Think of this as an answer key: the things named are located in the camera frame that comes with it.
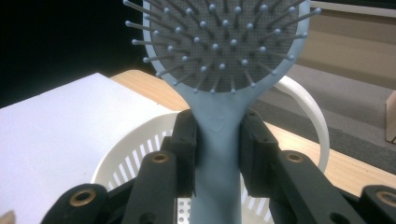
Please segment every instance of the hairbrush bristle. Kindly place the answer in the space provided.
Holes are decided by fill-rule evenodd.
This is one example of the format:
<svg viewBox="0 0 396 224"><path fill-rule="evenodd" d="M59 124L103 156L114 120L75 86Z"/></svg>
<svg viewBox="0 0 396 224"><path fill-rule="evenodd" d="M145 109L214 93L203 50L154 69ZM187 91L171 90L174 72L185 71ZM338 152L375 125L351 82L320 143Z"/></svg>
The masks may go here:
<svg viewBox="0 0 396 224"><path fill-rule="evenodd" d="M194 92L235 93L268 75L278 76L283 60L295 60L289 53L293 41L307 37L306 32L297 33L298 23L320 13L317 8L302 15L299 5L304 0L145 2L150 10L123 1L145 13L150 23L126 22L151 33L151 41L134 44L153 46L157 56L144 62L162 64L157 76L170 74L174 85L183 83Z"/></svg>

